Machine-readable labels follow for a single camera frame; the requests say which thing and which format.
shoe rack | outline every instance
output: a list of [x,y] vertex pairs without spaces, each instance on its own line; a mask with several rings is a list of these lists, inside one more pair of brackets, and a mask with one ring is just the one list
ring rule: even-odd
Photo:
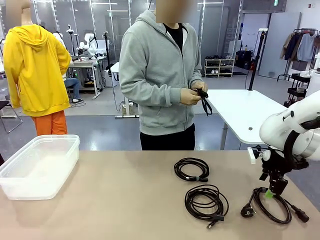
[[209,76],[233,76],[235,66],[234,59],[205,59],[204,60],[204,77]]

man in gray hoodie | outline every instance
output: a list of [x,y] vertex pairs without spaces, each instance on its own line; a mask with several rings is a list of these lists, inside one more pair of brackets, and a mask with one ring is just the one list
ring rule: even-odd
[[201,79],[198,36],[189,24],[172,23],[183,18],[188,1],[158,2],[165,4],[157,3],[156,14],[142,13],[123,36],[120,88],[138,104],[142,150],[192,151],[192,106],[201,100],[196,89],[208,90]]

open door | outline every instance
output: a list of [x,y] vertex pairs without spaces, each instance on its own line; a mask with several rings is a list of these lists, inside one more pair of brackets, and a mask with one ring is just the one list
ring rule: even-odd
[[289,34],[298,29],[301,12],[272,13],[259,76],[276,79],[286,71],[287,61],[280,59],[281,51]]

hoodie hood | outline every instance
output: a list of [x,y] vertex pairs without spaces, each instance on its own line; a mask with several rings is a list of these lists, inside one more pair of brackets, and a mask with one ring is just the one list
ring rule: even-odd
[[[135,22],[143,21],[152,26],[154,29],[158,30],[159,32],[166,34],[166,27],[163,23],[157,23],[156,22],[156,15],[149,10],[145,10],[143,13],[141,13],[135,20]],[[182,23],[182,26],[187,29],[187,26],[185,23]]]
[[39,51],[47,43],[49,32],[43,27],[33,24],[25,26],[16,26],[10,29],[22,42],[28,44],[31,48]]

yellow hoodie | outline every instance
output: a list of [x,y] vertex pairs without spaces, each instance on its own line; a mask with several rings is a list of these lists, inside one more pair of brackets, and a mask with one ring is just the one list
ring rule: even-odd
[[68,107],[62,79],[70,54],[55,36],[36,24],[12,28],[4,44],[4,70],[14,108],[41,117]]

